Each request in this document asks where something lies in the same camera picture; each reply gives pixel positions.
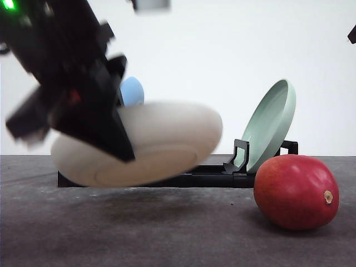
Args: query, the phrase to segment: mint green dish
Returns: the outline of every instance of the mint green dish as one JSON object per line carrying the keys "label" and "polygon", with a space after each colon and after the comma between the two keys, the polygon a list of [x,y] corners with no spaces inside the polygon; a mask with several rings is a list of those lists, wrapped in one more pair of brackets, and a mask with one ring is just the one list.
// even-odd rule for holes
{"label": "mint green dish", "polygon": [[[241,138],[250,143],[248,173],[256,173],[279,150],[293,120],[295,102],[293,85],[288,80],[280,80],[259,103]],[[238,151],[235,166],[239,167],[243,161],[244,152]]]}

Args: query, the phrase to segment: gray tabletop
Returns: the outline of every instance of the gray tabletop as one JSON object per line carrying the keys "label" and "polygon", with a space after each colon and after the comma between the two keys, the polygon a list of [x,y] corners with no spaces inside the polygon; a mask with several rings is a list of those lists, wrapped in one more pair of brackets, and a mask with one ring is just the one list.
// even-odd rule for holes
{"label": "gray tabletop", "polygon": [[356,157],[320,159],[338,214],[290,232],[252,189],[57,188],[49,156],[2,156],[1,266],[356,266]]}

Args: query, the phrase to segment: dish rack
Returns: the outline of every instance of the dish rack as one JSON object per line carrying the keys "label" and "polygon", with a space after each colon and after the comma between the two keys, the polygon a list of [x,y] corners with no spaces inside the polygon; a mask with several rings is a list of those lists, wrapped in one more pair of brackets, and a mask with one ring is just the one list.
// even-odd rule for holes
{"label": "dish rack", "polygon": [[[287,149],[288,154],[298,154],[298,142],[283,141],[275,156],[279,156],[281,149]],[[238,152],[244,153],[244,160],[240,166],[234,165]],[[139,187],[230,187],[253,188],[256,174],[247,172],[250,157],[250,144],[248,141],[235,139],[234,154],[229,161],[219,165],[199,165],[194,169],[178,176]],[[65,178],[58,172],[58,187],[84,187]]]}

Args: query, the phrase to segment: white wall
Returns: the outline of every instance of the white wall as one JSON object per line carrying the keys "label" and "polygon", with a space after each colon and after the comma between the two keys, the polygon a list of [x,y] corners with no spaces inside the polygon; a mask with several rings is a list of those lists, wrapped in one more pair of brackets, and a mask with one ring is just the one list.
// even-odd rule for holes
{"label": "white wall", "polygon": [[[224,123],[216,153],[231,153],[255,107],[274,82],[288,78],[297,107],[287,139],[306,155],[356,155],[355,0],[172,0],[170,13],[135,15],[124,0],[91,0],[124,52],[126,77],[146,99],[198,101]],[[1,57],[1,154],[48,154],[56,134],[28,151],[5,118],[36,81],[13,56]]]}

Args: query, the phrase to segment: blue object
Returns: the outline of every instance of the blue object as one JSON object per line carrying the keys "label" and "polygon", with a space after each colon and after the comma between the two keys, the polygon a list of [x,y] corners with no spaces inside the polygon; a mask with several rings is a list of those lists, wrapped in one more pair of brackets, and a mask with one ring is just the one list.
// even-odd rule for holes
{"label": "blue object", "polygon": [[138,79],[134,77],[127,78],[121,83],[120,90],[125,106],[141,105],[144,103],[144,88]]}

